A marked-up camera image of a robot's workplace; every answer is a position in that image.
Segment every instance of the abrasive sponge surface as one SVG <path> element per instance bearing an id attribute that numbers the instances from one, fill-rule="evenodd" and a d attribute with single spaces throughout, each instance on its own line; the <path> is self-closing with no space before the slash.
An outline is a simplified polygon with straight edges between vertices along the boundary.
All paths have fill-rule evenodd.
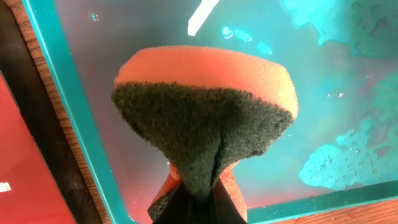
<path id="1" fill-rule="evenodd" d="M 249 92 L 225 88 L 130 82 L 118 85 L 112 100 L 130 127 L 177 167 L 199 200 L 225 168 L 263 154 L 294 120 Z"/>

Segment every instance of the wood grain surface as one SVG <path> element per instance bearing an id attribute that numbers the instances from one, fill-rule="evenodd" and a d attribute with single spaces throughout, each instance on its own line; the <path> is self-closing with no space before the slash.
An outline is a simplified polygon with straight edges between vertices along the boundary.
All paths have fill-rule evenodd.
<path id="1" fill-rule="evenodd" d="M 24 40 L 30 51 L 30 54 L 36 64 L 40 73 L 43 83 L 46 87 L 47 93 L 51 99 L 53 107 L 57 112 L 58 120 L 63 128 L 63 131 L 68 139 L 68 143 L 72 149 L 72 153 L 78 163 L 78 166 L 83 174 L 86 185 L 93 197 L 94 203 L 101 216 L 103 223 L 111 223 L 105 207 L 102 203 L 101 197 L 97 191 L 90 170 L 86 164 L 85 158 L 81 152 L 80 146 L 76 140 L 75 133 L 68 120 L 68 116 L 62 105 L 61 99 L 58 95 L 57 89 L 52 80 L 49 68 L 45 62 L 39 43 L 32 30 L 32 26 L 28 20 L 25 9 L 21 0 L 3 0 L 11 9 L 19 25 L 19 28 L 24 36 Z M 366 223 L 376 224 L 385 223 L 393 224 L 398 223 L 398 200 L 391 200 L 387 202 L 375 203 L 361 207 L 347 208 L 328 213 L 321 213 L 318 215 L 311 215 L 308 217 L 297 218 L 294 220 L 287 220 L 279 222 L 280 224 L 319 224 L 319 223 Z"/>

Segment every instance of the sponge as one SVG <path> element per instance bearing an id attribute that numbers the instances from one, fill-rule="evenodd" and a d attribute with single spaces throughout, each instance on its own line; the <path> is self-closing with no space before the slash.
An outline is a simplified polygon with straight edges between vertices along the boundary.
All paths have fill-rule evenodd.
<path id="1" fill-rule="evenodd" d="M 228 166 L 265 153 L 298 113 L 283 66 L 224 49 L 140 50 L 115 85 L 123 119 L 164 153 L 198 202 L 209 199 Z"/>

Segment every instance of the water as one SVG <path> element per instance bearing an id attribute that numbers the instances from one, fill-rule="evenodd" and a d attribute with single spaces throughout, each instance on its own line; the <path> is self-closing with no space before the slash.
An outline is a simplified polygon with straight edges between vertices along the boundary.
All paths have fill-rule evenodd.
<path id="1" fill-rule="evenodd" d="M 398 179 L 398 162 L 387 154 L 398 149 L 396 5 L 220 0 L 190 36 L 188 23 L 200 2 L 56 1 L 132 218 L 149 222 L 146 209 L 169 173 L 162 153 L 130 130 L 110 99 L 120 66 L 145 47 L 221 47 L 271 60 L 289 71 L 300 105 L 296 122 L 264 156 L 241 161 L 234 169 L 249 208 Z M 376 4 L 386 22 L 371 10 Z"/>

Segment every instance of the red panel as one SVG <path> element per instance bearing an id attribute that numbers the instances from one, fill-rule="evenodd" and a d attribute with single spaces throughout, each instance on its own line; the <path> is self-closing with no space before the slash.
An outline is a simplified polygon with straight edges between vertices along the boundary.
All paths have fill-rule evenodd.
<path id="1" fill-rule="evenodd" d="M 2 76 L 0 223 L 75 223 Z"/>

